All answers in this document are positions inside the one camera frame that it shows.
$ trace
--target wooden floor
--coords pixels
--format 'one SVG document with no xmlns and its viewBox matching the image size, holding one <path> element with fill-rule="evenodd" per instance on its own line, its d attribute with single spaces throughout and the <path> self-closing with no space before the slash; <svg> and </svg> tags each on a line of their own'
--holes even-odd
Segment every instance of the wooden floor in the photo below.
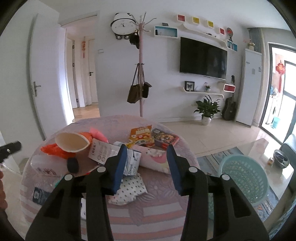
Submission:
<svg viewBox="0 0 296 241">
<path fill-rule="evenodd" d="M 82 119 L 100 117 L 100 110 L 97 103 L 88 105 L 85 107 L 73 109 L 75 119 L 73 122 L 77 122 Z"/>
</svg>

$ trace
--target light blue basket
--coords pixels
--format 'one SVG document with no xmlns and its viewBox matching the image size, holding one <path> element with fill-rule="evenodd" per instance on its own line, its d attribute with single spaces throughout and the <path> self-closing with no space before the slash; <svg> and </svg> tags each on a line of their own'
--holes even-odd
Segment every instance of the light blue basket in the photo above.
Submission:
<svg viewBox="0 0 296 241">
<path fill-rule="evenodd" d="M 245 155 L 230 155 L 219 165 L 218 175 L 228 174 L 252 206 L 266 199 L 269 188 L 265 171 L 254 159 Z M 213 195 L 209 194 L 209 218 L 214 218 Z"/>
</svg>

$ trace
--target white flower pot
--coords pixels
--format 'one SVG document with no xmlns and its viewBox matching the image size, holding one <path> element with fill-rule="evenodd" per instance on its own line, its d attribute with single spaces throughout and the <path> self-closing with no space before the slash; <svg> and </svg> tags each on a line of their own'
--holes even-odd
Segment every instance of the white flower pot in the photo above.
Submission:
<svg viewBox="0 0 296 241">
<path fill-rule="evenodd" d="M 207 126 L 211 122 L 212 118 L 210 117 L 202 117 L 202 125 Z"/>
</svg>

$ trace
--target door handle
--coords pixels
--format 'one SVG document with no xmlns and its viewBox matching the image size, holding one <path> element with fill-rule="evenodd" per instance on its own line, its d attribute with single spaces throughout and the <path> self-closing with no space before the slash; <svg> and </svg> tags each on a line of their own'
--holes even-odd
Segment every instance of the door handle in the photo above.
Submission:
<svg viewBox="0 0 296 241">
<path fill-rule="evenodd" d="M 35 82 L 35 81 L 33 82 L 33 85 L 34 85 L 34 93 L 35 93 L 35 97 L 37 97 L 37 88 L 38 88 L 38 87 L 41 87 L 41 85 L 36 85 L 36 82 Z"/>
</svg>

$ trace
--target snack box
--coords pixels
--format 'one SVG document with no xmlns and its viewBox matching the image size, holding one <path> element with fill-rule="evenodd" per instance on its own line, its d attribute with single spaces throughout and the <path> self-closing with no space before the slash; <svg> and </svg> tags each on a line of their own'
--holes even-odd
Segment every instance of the snack box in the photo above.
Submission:
<svg viewBox="0 0 296 241">
<path fill-rule="evenodd" d="M 152 136 L 154 137 L 154 144 L 162 149 L 166 150 L 168 145 L 172 144 L 173 146 L 179 141 L 177 135 L 164 132 L 160 129 L 153 129 Z"/>
<path fill-rule="evenodd" d="M 128 140 L 127 147 L 131 148 L 133 145 L 152 147 L 154 146 L 154 139 L 151 135 L 152 126 L 138 127 L 131 129 L 131 134 Z"/>
</svg>

